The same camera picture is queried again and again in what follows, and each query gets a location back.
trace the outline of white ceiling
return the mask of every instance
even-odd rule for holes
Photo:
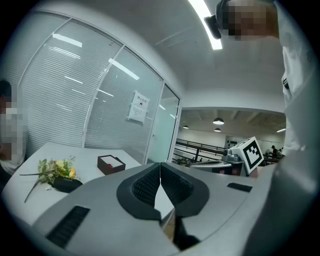
[[[214,77],[256,73],[275,76],[284,72],[282,48],[277,39],[233,41],[223,37],[222,50],[212,50],[205,29],[188,0],[80,0],[99,9],[140,34],[167,61],[186,87],[199,86],[192,76]],[[205,0],[215,12],[218,0]],[[270,84],[270,88],[279,84]]]
[[[215,118],[224,120],[223,126],[213,124]],[[235,129],[244,132],[258,130],[276,131],[286,128],[286,117],[283,113],[268,113],[259,111],[225,110],[225,109],[197,109],[182,110],[180,127],[188,125],[190,129],[212,132],[221,128],[227,134],[234,133]]]

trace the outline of glass wall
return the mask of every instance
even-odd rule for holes
[[[82,146],[89,106],[121,45],[69,21],[41,47],[21,81],[28,113],[28,155],[46,142]]]
[[[147,159],[148,164],[165,162],[168,159],[178,108],[178,97],[166,85],[163,88],[162,97],[155,117]]]
[[[124,150],[144,164],[163,80],[127,48],[113,62],[95,97],[86,148]],[[148,100],[143,122],[129,119],[136,92]]]
[[[153,149],[150,159],[168,158],[179,99],[142,59],[98,29],[32,13],[13,35],[0,65],[0,79],[22,91],[28,157],[53,142],[124,150],[144,164],[155,127],[162,139],[153,144],[161,150],[154,157]],[[156,116],[159,102],[166,111]]]

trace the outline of white table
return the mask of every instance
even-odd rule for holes
[[[82,183],[86,183],[104,176],[97,167],[97,161],[98,156],[105,155],[118,157],[125,163],[126,170],[141,165],[123,150],[81,148],[48,142],[15,172],[4,187],[1,197],[11,214],[33,225],[42,213],[68,194],[57,191],[54,188],[46,190],[48,186],[46,183],[38,184],[31,192],[26,203],[24,203],[38,176],[20,176],[20,174],[37,173],[39,160],[63,160],[69,156],[74,156],[73,167],[76,175]],[[155,208],[161,212],[162,217],[173,209],[173,205],[162,187],[159,188],[156,195]]]

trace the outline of black slot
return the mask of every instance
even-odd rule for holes
[[[229,188],[232,188],[232,189],[235,189],[235,190],[241,190],[241,191],[244,191],[244,192],[250,192],[251,189],[252,189],[252,186],[247,186],[247,185],[243,185],[243,184],[238,184],[238,183],[229,183],[227,185],[227,187]]]
[[[48,240],[61,248],[65,248],[90,209],[75,206],[46,236]]]

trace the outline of printed notice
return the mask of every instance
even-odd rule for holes
[[[141,107],[131,105],[128,119],[133,119],[144,123],[147,111]]]
[[[150,99],[135,91],[128,119],[144,123]]]

